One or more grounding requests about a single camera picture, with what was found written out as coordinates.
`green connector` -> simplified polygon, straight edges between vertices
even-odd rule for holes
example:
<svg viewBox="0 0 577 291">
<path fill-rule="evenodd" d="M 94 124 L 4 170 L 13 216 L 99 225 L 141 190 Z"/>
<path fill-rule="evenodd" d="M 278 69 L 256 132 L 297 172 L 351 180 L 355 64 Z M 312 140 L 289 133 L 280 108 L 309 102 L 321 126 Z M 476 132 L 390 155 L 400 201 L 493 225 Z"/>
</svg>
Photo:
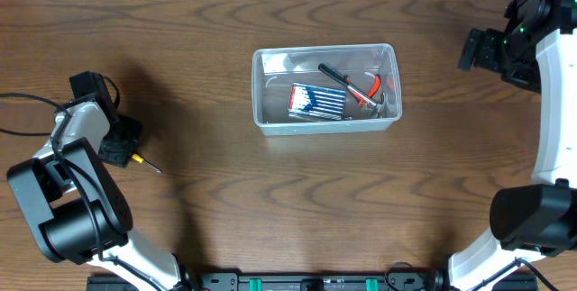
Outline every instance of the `green connector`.
<svg viewBox="0 0 577 291">
<path fill-rule="evenodd" d="M 367 291 L 379 291 L 379 281 L 376 278 L 367 278 Z"/>
<path fill-rule="evenodd" d="M 259 278 L 251 278 L 249 281 L 250 291 L 262 291 L 262 281 Z"/>
</svg>

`screwdriver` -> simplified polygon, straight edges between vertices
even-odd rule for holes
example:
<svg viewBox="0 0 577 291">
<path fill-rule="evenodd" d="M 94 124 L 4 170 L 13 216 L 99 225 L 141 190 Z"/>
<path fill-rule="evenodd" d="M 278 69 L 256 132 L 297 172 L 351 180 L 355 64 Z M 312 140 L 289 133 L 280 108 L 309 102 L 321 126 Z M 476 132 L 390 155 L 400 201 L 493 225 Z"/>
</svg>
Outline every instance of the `screwdriver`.
<svg viewBox="0 0 577 291">
<path fill-rule="evenodd" d="M 351 93 L 351 95 L 353 95 L 354 98 L 356 98 L 359 102 L 363 102 L 373 107 L 377 106 L 377 102 L 375 102 L 372 98 L 364 94 L 359 87 L 353 85 L 353 83 L 351 83 L 351 81 L 348 80 L 348 77 L 342 76 L 341 73 L 332 66 L 322 63 L 318 65 L 318 70 L 322 71 L 325 75 L 334 79 L 337 83 L 345 86 L 346 90 L 348 90 L 349 93 Z"/>
<path fill-rule="evenodd" d="M 150 162 L 146 161 L 146 159 L 144 159 L 144 157 L 142 157 L 139 154 L 133 154 L 133 159 L 138 161 L 141 164 L 144 164 L 146 166 L 148 166 L 149 168 L 152 168 L 152 170 L 154 170 L 155 172 L 162 174 L 162 170 L 160 170 L 160 168 L 157 168 L 156 166 L 152 165 Z"/>
</svg>

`transparent container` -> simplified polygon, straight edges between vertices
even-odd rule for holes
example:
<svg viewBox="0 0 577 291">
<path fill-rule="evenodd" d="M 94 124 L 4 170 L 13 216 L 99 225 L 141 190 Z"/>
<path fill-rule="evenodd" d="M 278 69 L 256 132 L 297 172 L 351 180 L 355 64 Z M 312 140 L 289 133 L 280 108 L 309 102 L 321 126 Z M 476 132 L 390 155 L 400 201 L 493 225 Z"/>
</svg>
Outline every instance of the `transparent container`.
<svg viewBox="0 0 577 291">
<path fill-rule="evenodd" d="M 327 120 L 289 112 L 295 83 L 346 91 L 346 88 L 318 70 L 328 63 L 368 94 L 380 74 L 381 87 L 373 97 L 385 107 L 378 114 L 359 106 L 346 93 L 344 117 Z M 261 49 L 252 57 L 252 110 L 254 121 L 265 135 L 383 131 L 402 115 L 400 81 L 395 51 L 388 44 Z"/>
</svg>

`wooden table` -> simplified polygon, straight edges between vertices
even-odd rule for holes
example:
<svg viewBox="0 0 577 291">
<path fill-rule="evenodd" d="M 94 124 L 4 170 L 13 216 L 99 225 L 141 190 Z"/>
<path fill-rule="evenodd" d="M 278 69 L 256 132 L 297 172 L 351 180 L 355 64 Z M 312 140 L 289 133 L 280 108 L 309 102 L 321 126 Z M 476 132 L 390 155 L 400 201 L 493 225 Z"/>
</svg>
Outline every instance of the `wooden table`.
<svg viewBox="0 0 577 291">
<path fill-rule="evenodd" d="M 489 224 L 503 187 L 529 183 L 539 95 L 456 68 L 471 27 L 504 28 L 510 0 L 2 0 L 1 92 L 65 102 L 90 69 L 144 123 L 140 152 L 165 170 L 108 166 L 135 225 L 189 268 L 245 272 L 429 267 Z M 403 117 L 385 132 L 265 138 L 252 119 L 260 48 L 388 42 Z M 1 104 L 1 127 L 49 131 L 52 109 Z M 0 135 L 0 169 L 43 138 Z M 37 250 L 0 184 L 0 289 L 82 290 L 88 265 Z M 577 258 L 536 266 L 577 286 Z"/>
</svg>

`yellow screwdriver tip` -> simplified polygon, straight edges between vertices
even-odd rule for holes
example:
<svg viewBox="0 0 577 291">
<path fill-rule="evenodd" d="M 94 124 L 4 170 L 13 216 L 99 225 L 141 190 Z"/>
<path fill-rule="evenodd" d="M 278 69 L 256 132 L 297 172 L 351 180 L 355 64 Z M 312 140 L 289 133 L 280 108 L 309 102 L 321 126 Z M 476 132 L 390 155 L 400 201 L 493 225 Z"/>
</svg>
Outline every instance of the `yellow screwdriver tip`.
<svg viewBox="0 0 577 291">
<path fill-rule="evenodd" d="M 162 174 L 162 170 L 160 170 L 160 168 L 157 168 L 156 166 L 152 165 L 150 162 L 146 161 L 146 159 L 144 159 L 139 154 L 133 154 L 133 159 L 141 164 L 148 166 L 149 168 L 152 168 L 152 170 L 154 170 L 155 172 Z"/>
</svg>

